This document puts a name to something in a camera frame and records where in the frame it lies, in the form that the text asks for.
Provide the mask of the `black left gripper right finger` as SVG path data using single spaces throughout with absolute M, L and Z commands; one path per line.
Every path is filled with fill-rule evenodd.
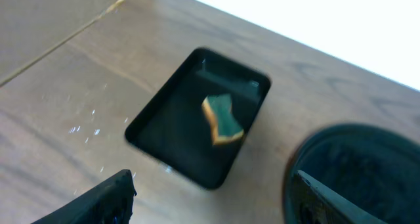
M 290 201 L 294 223 L 384 223 L 301 170 L 292 177 Z

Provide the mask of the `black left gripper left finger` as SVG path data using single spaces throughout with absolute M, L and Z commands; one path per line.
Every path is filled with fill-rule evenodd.
M 34 224 L 128 224 L 136 195 L 132 173 L 123 169 Z

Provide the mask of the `yellow green scrub sponge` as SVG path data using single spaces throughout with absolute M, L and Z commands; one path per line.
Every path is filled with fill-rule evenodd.
M 230 94 L 206 96 L 201 107 L 210 126 L 213 146 L 227 145 L 244 136 L 243 127 L 232 113 Z

